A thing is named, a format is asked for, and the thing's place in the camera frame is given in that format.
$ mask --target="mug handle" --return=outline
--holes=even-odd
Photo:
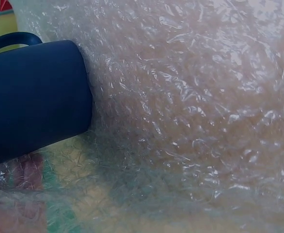
[[[32,33],[15,32],[0,36],[0,49],[9,45],[21,44],[30,46],[41,43],[41,39]]]

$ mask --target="green surface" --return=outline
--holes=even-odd
[[[44,189],[61,188],[60,182],[47,160],[44,161],[43,185]],[[81,227],[77,224],[74,211],[70,206],[60,202],[57,205],[54,202],[47,202],[47,231],[49,233],[62,233],[64,231],[68,233],[80,233]]]

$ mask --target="dark blue mug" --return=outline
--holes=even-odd
[[[0,37],[0,163],[88,130],[92,94],[78,47],[31,33]]]

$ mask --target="plastic wrap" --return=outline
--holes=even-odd
[[[50,232],[284,232],[284,0],[10,2],[80,47],[95,117],[4,207]]]

